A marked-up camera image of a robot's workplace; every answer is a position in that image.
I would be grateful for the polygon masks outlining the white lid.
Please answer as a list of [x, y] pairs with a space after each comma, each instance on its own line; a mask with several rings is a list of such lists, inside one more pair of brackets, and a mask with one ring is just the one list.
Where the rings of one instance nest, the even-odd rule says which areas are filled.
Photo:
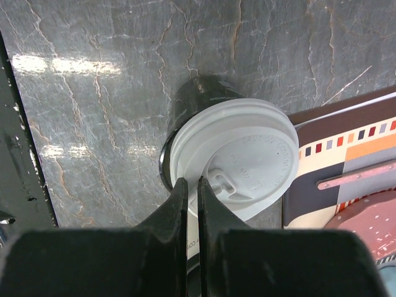
[[296, 129], [280, 108], [255, 98], [225, 101], [179, 130], [171, 147], [171, 182], [188, 181], [188, 209], [196, 216], [198, 180], [207, 178], [219, 201], [246, 221], [290, 187], [298, 150]]

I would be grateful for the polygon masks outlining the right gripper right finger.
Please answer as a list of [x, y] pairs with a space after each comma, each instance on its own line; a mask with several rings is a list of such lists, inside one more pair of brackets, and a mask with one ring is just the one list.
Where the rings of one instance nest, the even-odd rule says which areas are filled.
[[227, 268], [223, 263], [222, 236], [231, 230], [251, 227], [219, 201], [203, 176], [197, 186], [197, 204], [201, 293], [202, 296], [226, 296]]

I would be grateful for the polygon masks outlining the black plastic cup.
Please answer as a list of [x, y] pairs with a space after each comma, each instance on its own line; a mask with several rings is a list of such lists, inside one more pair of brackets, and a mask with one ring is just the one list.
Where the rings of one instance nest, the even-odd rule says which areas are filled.
[[173, 190], [170, 175], [171, 147], [179, 130], [203, 110], [224, 101], [244, 97], [216, 75], [197, 76], [182, 84], [171, 102], [166, 141], [158, 159], [160, 178], [168, 191]]

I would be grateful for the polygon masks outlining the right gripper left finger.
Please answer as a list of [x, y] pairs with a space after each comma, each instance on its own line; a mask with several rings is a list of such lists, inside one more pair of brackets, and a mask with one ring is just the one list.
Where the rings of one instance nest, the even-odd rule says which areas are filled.
[[139, 296], [186, 296], [188, 183], [177, 179], [169, 198], [136, 230], [148, 236]]

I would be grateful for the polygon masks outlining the white paper cup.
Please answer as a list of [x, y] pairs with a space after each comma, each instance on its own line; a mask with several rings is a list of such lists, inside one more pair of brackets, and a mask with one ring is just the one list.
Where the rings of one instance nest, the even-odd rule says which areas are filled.
[[199, 265], [199, 222], [190, 210], [187, 213], [187, 271]]

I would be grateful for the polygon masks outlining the black lid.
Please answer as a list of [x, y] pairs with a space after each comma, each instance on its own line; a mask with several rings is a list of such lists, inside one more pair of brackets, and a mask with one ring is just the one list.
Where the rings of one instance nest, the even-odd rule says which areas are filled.
[[187, 271], [188, 297], [201, 297], [200, 265], [197, 264]]

